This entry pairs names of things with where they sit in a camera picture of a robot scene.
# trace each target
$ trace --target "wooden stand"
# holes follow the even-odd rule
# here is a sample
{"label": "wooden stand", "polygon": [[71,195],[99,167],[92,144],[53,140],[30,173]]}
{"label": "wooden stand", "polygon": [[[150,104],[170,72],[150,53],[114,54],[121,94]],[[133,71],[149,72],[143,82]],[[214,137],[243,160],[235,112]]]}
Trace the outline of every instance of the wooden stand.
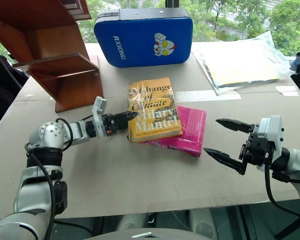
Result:
{"label": "wooden stand", "polygon": [[0,42],[19,62],[14,67],[29,71],[56,100],[57,113],[103,97],[98,63],[89,60],[60,0],[0,0]]}

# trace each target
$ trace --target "black cable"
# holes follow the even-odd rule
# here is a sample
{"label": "black cable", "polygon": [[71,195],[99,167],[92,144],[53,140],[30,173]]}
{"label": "black cable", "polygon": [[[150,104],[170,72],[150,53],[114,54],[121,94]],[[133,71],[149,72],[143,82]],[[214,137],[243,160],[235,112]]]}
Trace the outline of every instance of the black cable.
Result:
{"label": "black cable", "polygon": [[269,197],[271,203],[273,205],[275,205],[278,209],[281,209],[289,214],[295,215],[300,218],[300,213],[290,210],[288,208],[285,208],[284,206],[281,206],[274,199],[272,192],[271,192],[271,185],[270,185],[270,163],[269,162],[264,163],[264,180],[265,180],[266,193],[268,194],[268,197]]}
{"label": "black cable", "polygon": [[46,178],[46,180],[49,184],[49,190],[50,190],[50,196],[51,196],[51,213],[50,213],[48,228],[47,228],[46,234],[45,234],[45,239],[49,240],[51,232],[52,232],[52,228],[54,226],[55,211],[56,211],[56,199],[55,199],[54,185],[53,185],[52,180],[49,176],[49,173],[47,172],[45,167],[41,164],[40,160],[36,157],[36,155],[34,153],[30,153],[29,157],[31,157],[34,161],[36,161],[36,163],[38,164],[38,167],[44,173],[44,176],[45,176],[45,178]]}
{"label": "black cable", "polygon": [[289,179],[290,183],[294,183],[294,184],[300,184],[300,180],[299,179]]}
{"label": "black cable", "polygon": [[72,129],[71,129],[71,127],[70,127],[70,124],[69,124],[65,119],[59,117],[59,118],[57,118],[55,121],[56,121],[57,123],[58,123],[59,121],[64,122],[64,124],[68,127],[69,132],[70,132],[70,140],[69,140],[69,142],[68,142],[68,145],[63,149],[63,152],[64,152],[65,150],[67,150],[68,148],[70,148],[71,144],[73,143],[73,141],[74,141],[74,134],[73,134],[73,132],[72,132]]}
{"label": "black cable", "polygon": [[82,225],[78,225],[78,224],[74,224],[74,223],[69,223],[69,222],[58,221],[58,220],[54,220],[54,223],[60,224],[60,225],[66,225],[66,226],[80,228],[80,229],[86,230],[88,233],[91,234],[91,236],[94,236],[94,233],[89,228],[87,228],[85,226],[82,226]]}
{"label": "black cable", "polygon": [[86,117],[82,118],[81,121],[87,120],[87,119],[92,118],[92,117],[93,117],[93,115],[86,116]]}

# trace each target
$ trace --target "pink book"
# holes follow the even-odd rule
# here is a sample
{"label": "pink book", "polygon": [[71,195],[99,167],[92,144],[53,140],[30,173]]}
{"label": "pink book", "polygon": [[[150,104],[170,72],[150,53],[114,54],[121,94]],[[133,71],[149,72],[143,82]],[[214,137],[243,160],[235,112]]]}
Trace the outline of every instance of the pink book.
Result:
{"label": "pink book", "polygon": [[204,142],[207,113],[203,110],[177,106],[182,125],[182,134],[143,142],[166,149],[175,149],[200,157]]}

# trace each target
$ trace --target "cartoon logo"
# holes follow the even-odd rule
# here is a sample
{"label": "cartoon logo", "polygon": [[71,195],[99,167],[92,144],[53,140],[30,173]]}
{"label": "cartoon logo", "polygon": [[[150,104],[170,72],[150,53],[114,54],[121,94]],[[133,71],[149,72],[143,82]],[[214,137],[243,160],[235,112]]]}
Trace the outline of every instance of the cartoon logo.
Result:
{"label": "cartoon logo", "polygon": [[155,45],[153,46],[154,55],[168,56],[172,54],[177,47],[173,41],[166,40],[166,36],[162,33],[154,35]]}

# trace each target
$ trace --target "tape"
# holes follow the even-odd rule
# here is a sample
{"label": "tape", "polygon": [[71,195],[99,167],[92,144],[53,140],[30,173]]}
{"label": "tape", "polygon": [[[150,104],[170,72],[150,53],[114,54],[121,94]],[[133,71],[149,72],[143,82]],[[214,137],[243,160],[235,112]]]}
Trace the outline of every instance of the tape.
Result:
{"label": "tape", "polygon": [[177,103],[241,99],[240,94],[236,91],[229,91],[227,94],[217,95],[214,90],[177,91],[174,97]]}
{"label": "tape", "polygon": [[296,86],[276,86],[275,89],[285,97],[299,96]]}

